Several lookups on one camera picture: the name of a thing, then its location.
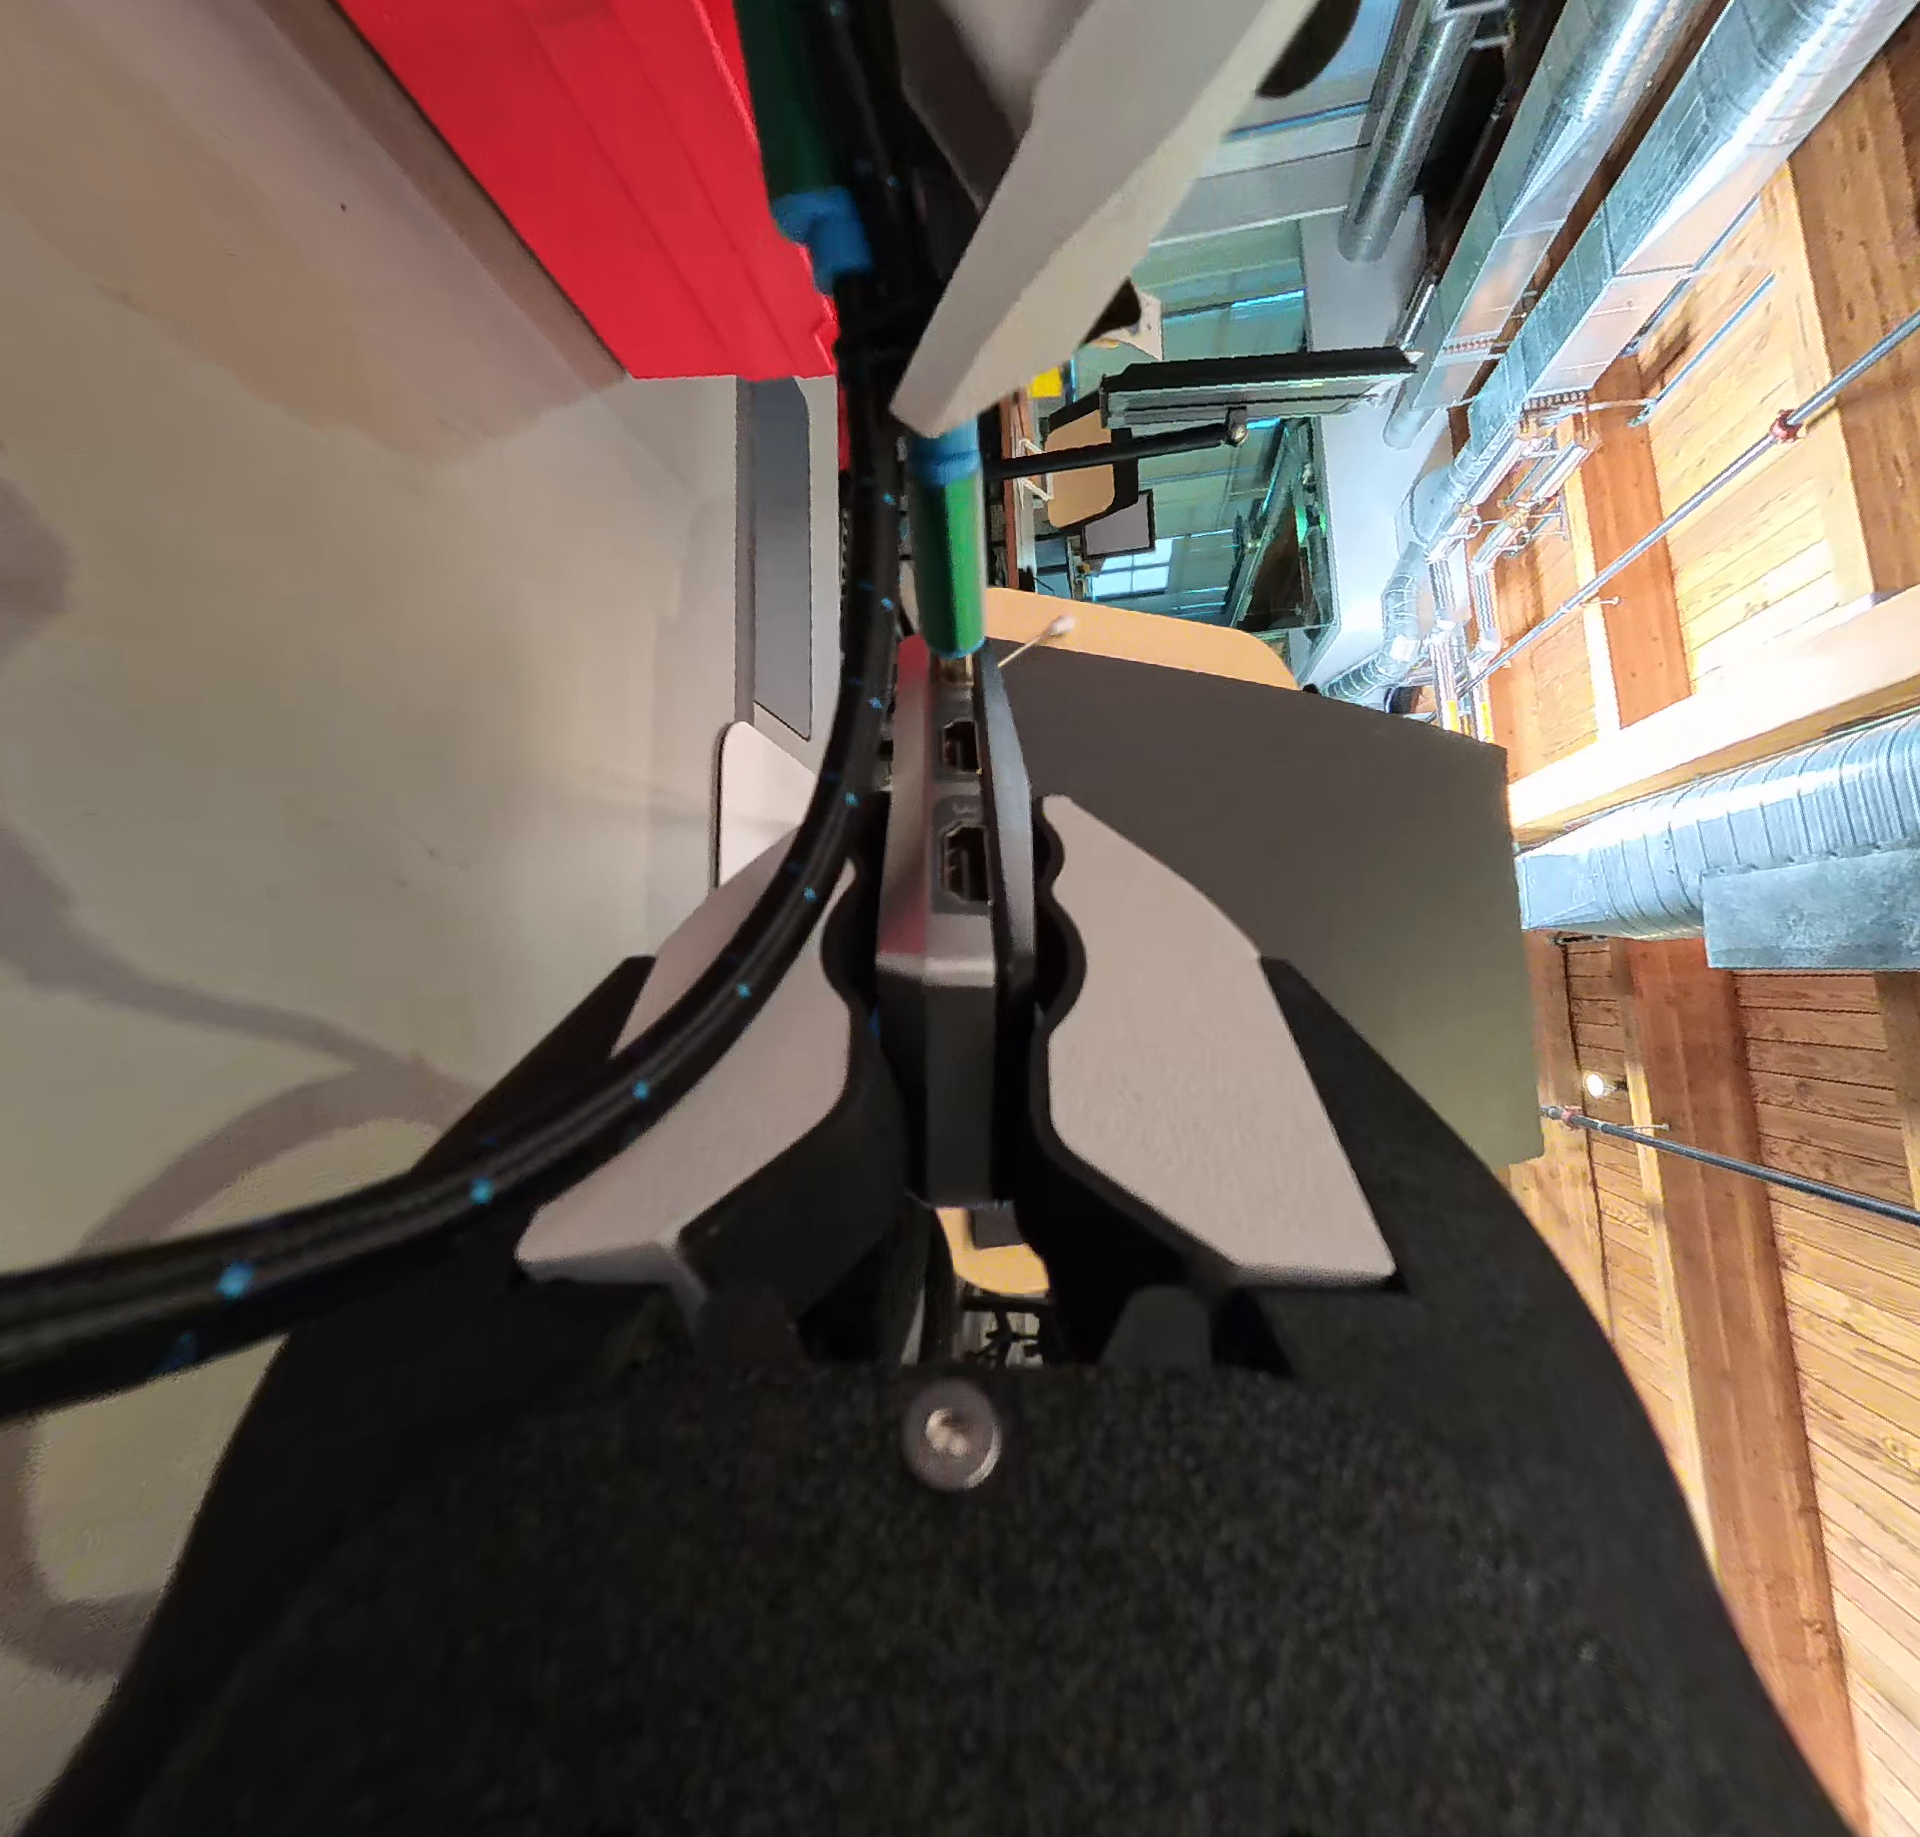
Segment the red plastic bin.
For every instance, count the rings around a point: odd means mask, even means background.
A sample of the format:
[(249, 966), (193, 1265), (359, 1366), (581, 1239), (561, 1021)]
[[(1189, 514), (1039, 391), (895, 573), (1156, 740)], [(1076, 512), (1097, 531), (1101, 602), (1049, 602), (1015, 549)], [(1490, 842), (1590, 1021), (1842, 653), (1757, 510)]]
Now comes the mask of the red plastic bin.
[(332, 0), (636, 381), (822, 378), (733, 0)]

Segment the black usb hub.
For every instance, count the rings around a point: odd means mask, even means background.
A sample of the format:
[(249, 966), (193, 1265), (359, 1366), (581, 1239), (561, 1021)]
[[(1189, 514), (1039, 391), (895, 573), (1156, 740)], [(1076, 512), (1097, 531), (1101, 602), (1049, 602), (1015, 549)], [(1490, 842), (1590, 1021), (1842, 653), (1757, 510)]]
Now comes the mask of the black usb hub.
[(907, 1120), (907, 1188), (995, 1210), (1024, 1112), (1039, 974), (1033, 788), (992, 652), (900, 644), (879, 866), (879, 1042)]

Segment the black braided cable green plug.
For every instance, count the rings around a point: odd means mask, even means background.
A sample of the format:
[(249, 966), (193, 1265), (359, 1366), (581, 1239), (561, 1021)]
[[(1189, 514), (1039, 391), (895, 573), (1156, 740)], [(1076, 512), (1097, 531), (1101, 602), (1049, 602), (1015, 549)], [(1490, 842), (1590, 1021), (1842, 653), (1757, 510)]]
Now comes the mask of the black braided cable green plug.
[(755, 103), (779, 158), (816, 190), (800, 242), (836, 308), (836, 387), (853, 453), (842, 680), (822, 767), (766, 892), (683, 997), (549, 1115), (444, 1171), (408, 1171), (280, 1216), (5, 1274), (5, 1418), (138, 1390), (280, 1336), (377, 1274), (444, 1252), (493, 1212), (557, 1199), (679, 1112), (770, 1011), (874, 812), (900, 660), (895, 391), (946, 290), (887, 0), (733, 0)]

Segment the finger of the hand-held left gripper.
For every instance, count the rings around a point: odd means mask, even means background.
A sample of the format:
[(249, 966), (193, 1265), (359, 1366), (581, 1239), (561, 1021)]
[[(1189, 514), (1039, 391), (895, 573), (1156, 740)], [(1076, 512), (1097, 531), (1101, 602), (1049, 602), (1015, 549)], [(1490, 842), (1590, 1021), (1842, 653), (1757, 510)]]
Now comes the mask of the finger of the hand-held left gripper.
[(1321, 0), (925, 0), (903, 64), (956, 170), (1011, 130), (978, 225), (896, 385), (920, 436), (1065, 362)]

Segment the silver ventilation duct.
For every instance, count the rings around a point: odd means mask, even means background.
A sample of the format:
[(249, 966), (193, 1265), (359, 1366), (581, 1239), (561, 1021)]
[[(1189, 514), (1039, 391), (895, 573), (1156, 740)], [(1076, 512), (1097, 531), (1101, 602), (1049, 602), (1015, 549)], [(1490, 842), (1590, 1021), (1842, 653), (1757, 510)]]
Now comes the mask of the silver ventilation duct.
[(1918, 714), (1632, 802), (1513, 863), (1524, 930), (1716, 971), (1918, 971)]

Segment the tablet stand with dark board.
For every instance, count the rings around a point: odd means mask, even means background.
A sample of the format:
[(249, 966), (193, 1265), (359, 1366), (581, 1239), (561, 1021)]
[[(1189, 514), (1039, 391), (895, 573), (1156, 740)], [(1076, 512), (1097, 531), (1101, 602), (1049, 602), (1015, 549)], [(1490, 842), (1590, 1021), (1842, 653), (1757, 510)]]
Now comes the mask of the tablet stand with dark board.
[(1544, 1150), (1507, 759), (1327, 701), (1242, 631), (992, 588), (1036, 797), (1290, 962), (1490, 1171)]

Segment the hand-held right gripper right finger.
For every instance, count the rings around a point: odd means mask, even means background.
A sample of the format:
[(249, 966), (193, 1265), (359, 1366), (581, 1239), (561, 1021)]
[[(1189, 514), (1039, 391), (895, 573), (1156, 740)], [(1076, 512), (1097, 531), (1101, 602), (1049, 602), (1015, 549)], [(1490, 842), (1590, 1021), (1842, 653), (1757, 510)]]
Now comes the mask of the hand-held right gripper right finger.
[(1263, 1289), (1371, 1291), (1395, 1252), (1252, 938), (1079, 802), (1043, 802), (1058, 957), (1031, 1059), (1020, 1225), (1094, 1361), (1135, 1298), (1202, 1323)]

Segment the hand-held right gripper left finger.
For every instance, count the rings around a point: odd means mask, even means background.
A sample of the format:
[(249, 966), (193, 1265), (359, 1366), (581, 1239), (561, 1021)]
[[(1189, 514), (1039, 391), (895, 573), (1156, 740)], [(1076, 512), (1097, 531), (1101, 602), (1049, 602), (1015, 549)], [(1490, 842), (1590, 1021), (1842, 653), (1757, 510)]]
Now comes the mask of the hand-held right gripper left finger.
[(875, 1028), (887, 812), (748, 1028), (665, 1117), (518, 1241), (535, 1285), (665, 1289), (694, 1323), (767, 1291), (821, 1361), (903, 1361), (919, 1332), (907, 1117)]

